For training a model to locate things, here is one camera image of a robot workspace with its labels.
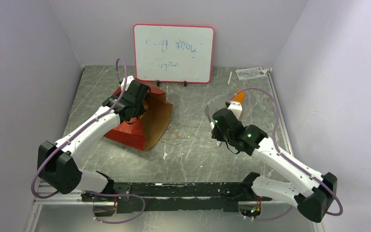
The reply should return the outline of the red paper bag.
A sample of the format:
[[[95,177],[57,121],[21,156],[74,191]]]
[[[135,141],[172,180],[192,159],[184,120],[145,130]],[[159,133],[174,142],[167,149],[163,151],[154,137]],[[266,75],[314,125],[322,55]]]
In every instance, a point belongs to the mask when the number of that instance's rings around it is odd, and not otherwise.
[[[139,119],[120,120],[120,124],[107,132],[104,136],[118,143],[128,145],[141,151],[153,148],[161,138],[168,126],[173,105],[166,101],[166,92],[159,87],[142,82],[151,88],[149,95],[143,101],[146,112]],[[123,93],[119,88],[103,102],[103,106],[112,106]],[[112,108],[112,112],[119,114],[121,111],[120,101]]]

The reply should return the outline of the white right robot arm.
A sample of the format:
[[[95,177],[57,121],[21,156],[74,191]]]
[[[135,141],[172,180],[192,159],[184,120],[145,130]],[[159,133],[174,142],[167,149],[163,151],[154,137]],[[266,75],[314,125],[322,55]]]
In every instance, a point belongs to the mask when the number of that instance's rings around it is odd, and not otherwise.
[[[213,114],[212,138],[271,166],[287,181],[281,182],[257,174],[242,186],[242,196],[256,196],[285,202],[312,222],[321,222],[328,214],[337,192],[337,177],[322,174],[301,163],[275,145],[268,134],[255,125],[244,126],[234,113],[223,108]]]

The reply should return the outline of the orange fake bread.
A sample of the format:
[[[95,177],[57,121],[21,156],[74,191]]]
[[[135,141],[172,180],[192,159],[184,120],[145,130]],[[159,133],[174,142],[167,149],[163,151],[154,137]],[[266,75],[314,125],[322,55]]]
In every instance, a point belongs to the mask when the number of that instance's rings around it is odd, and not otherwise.
[[[241,105],[243,105],[245,98],[245,92],[240,91],[239,89],[235,92],[234,96],[232,97],[232,101],[239,102]]]

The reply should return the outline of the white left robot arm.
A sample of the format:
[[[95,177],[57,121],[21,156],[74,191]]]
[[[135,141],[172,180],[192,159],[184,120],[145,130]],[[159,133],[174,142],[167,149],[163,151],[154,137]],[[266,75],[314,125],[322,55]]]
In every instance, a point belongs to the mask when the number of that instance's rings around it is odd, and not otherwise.
[[[45,141],[38,148],[37,173],[56,189],[69,194],[73,190],[95,193],[102,201],[115,195],[114,181],[101,172],[83,170],[76,160],[111,129],[145,112],[144,100],[151,88],[131,76],[124,79],[121,92],[108,97],[98,110],[82,125],[54,143]]]

